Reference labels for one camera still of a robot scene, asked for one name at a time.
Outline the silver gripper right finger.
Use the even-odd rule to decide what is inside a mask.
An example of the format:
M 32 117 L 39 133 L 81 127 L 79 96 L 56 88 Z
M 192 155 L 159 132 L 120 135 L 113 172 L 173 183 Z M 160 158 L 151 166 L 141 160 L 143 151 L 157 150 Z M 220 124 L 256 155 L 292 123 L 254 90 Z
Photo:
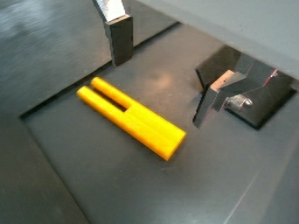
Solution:
M 193 125 L 199 128 L 208 117 L 208 113 L 220 111 L 231 97 L 262 88 L 271 80 L 276 69 L 240 54 L 232 71 L 227 71 L 213 82 L 203 85 L 203 96 L 192 118 Z

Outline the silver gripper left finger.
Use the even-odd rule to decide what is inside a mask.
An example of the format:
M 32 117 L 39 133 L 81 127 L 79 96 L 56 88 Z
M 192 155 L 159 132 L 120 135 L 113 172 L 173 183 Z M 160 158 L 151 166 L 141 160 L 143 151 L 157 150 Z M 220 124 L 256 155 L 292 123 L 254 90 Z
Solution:
M 133 18 L 121 0 L 92 0 L 104 23 L 112 63 L 117 67 L 133 56 Z

